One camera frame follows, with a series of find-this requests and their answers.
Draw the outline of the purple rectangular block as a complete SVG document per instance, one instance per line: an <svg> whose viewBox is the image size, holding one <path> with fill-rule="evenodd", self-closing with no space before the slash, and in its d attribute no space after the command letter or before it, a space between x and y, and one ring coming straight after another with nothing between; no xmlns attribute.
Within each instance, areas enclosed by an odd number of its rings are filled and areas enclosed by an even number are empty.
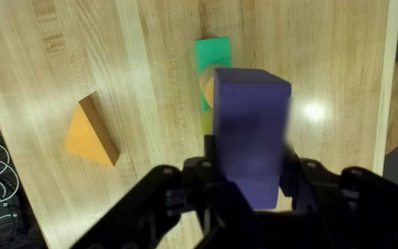
<svg viewBox="0 0 398 249"><path fill-rule="evenodd" d="M217 166L255 210L273 210L283 169L292 85L265 70L218 68L213 132Z"/></svg>

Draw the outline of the green rectangular block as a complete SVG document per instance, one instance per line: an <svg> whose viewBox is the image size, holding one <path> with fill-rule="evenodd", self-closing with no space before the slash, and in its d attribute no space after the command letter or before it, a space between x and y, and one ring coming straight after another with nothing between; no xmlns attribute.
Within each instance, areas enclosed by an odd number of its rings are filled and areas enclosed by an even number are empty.
<svg viewBox="0 0 398 249"><path fill-rule="evenodd" d="M230 38L226 36L196 40L194 51L201 89L202 112L205 112L212 106L206 100L205 91L209 80L214 75L214 68L232 66Z"/></svg>

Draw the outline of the orange triangular block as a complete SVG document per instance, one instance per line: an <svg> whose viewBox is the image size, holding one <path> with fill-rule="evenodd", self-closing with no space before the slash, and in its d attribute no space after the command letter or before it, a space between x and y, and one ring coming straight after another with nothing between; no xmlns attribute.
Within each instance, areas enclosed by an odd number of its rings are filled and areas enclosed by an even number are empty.
<svg viewBox="0 0 398 249"><path fill-rule="evenodd" d="M65 150L107 166L115 166L120 157L90 95L76 106Z"/></svg>

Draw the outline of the yellow round block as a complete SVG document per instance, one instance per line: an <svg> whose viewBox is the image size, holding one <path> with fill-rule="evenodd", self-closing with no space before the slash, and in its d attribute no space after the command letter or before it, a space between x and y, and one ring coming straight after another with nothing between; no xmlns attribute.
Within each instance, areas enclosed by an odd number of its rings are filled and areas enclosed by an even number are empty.
<svg viewBox="0 0 398 249"><path fill-rule="evenodd" d="M216 69L225 67L222 64L210 64L199 73L203 110L200 123L203 136L213 134L214 74Z"/></svg>

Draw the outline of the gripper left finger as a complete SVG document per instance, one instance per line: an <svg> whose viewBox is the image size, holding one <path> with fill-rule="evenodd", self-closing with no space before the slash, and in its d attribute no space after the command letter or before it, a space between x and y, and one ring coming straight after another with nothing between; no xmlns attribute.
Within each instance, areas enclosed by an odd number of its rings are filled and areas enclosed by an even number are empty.
<svg viewBox="0 0 398 249"><path fill-rule="evenodd" d="M179 170L159 165L122 197L71 249L156 249L164 236L194 211L203 232L195 249L251 249L232 206L249 214L235 184L215 167L214 135L204 137L204 157Z"/></svg>

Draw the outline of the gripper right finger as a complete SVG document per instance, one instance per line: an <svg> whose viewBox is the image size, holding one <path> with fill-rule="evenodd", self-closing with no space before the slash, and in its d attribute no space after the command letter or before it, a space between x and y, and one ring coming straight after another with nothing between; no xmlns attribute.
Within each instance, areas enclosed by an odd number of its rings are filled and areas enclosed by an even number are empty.
<svg viewBox="0 0 398 249"><path fill-rule="evenodd" d="M398 184L368 169L335 174L287 146L281 191L293 210L285 249L398 249Z"/></svg>

